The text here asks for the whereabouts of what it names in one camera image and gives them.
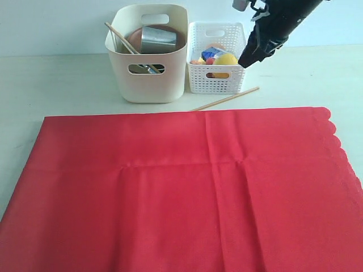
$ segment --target table surface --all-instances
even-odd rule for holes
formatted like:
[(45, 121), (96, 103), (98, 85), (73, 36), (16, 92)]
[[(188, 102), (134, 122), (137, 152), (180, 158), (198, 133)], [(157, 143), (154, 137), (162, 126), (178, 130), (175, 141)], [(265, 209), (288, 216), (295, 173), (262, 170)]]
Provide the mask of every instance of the table surface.
[[(363, 45), (283, 48), (247, 69), (260, 90), (210, 109), (327, 107), (336, 136), (363, 178)], [(0, 58), (0, 216), (45, 116), (189, 111), (226, 97), (189, 92), (169, 104), (132, 104), (106, 54)]]

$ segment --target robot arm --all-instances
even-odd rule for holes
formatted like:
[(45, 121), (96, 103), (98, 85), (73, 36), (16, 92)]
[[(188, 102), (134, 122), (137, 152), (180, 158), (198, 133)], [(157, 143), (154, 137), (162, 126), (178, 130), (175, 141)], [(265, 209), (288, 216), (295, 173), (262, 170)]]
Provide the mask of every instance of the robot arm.
[(256, 7), (257, 0), (234, 0), (233, 8), (244, 11), (249, 4), (256, 11), (255, 22), (247, 46), (238, 63), (244, 68), (272, 56), (288, 40), (295, 28), (323, 0), (261, 0), (264, 8)]

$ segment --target red tablecloth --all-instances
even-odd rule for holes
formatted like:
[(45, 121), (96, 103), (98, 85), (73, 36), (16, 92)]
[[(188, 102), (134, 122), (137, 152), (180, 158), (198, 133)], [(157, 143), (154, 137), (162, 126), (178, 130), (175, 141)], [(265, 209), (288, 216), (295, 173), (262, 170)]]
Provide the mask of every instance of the red tablecloth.
[(363, 271), (363, 191), (325, 108), (47, 117), (4, 272)]

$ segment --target wooden chopstick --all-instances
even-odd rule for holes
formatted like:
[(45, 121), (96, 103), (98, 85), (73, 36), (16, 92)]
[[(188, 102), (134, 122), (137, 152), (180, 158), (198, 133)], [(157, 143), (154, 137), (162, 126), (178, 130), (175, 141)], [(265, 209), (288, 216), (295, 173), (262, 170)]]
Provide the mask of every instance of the wooden chopstick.
[(223, 102), (226, 102), (226, 101), (229, 101), (229, 100), (232, 100), (232, 99), (238, 98), (238, 97), (240, 97), (240, 96), (242, 96), (242, 95), (246, 95), (246, 94), (248, 94), (248, 93), (250, 93), (250, 92), (254, 92), (254, 91), (257, 91), (257, 90), (259, 90), (259, 89), (260, 89), (260, 87), (255, 87), (255, 88), (249, 89), (249, 90), (247, 90), (247, 91), (243, 91), (243, 92), (237, 93), (237, 94), (235, 94), (235, 95), (231, 95), (231, 96), (226, 97), (226, 98), (223, 98), (223, 99), (221, 99), (221, 100), (217, 100), (217, 101), (215, 101), (215, 102), (212, 102), (212, 103), (209, 103), (209, 104), (207, 104), (207, 105), (204, 105), (204, 106), (198, 107), (198, 108), (196, 108), (196, 109), (193, 109), (193, 110), (191, 110), (191, 112), (200, 111), (200, 110), (203, 110), (203, 109), (206, 109), (206, 108), (209, 108), (209, 107), (212, 107), (212, 106), (218, 105), (218, 104), (220, 104), (220, 103), (223, 103)]
[[(108, 29), (113, 32), (125, 45), (126, 49), (130, 51), (131, 54), (140, 55), (140, 53), (132, 46), (131, 43), (125, 37), (117, 30), (115, 30), (109, 23), (104, 23)], [(161, 74), (161, 72), (152, 64), (148, 64), (148, 67), (150, 67), (155, 73)]]

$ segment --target white plastic bin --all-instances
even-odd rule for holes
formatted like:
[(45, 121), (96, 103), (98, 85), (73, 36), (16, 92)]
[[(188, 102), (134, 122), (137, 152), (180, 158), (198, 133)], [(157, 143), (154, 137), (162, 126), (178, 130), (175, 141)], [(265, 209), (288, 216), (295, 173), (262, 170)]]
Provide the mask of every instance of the white plastic bin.
[[(194, 94), (237, 94), (242, 91), (245, 69), (241, 65), (193, 65), (209, 44), (222, 44), (239, 58), (246, 46), (242, 23), (193, 22), (188, 34), (188, 71), (191, 92)], [(229, 77), (208, 78), (209, 73), (228, 73)]]
[[(111, 26), (124, 37), (142, 27), (143, 15), (168, 15), (165, 26), (172, 27), (188, 39), (188, 14), (184, 7), (169, 4), (137, 4), (120, 9)], [(108, 32), (105, 40), (109, 58), (122, 96), (133, 103), (169, 103), (180, 98), (185, 87), (185, 59), (187, 43), (167, 54), (128, 54), (118, 53), (113, 36)], [(161, 74), (133, 74), (129, 65), (161, 64)]]

